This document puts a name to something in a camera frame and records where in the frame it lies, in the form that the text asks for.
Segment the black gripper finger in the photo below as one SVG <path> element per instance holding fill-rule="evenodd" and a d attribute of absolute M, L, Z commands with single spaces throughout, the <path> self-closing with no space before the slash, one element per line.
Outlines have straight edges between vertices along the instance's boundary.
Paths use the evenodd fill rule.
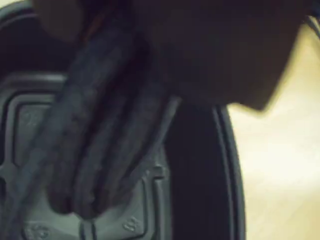
<path fill-rule="evenodd" d="M 32 0 L 43 28 L 53 37 L 74 42 L 83 29 L 85 11 L 80 0 Z"/>
<path fill-rule="evenodd" d="M 137 0 L 163 79 L 189 101 L 263 110 L 309 0 Z"/>

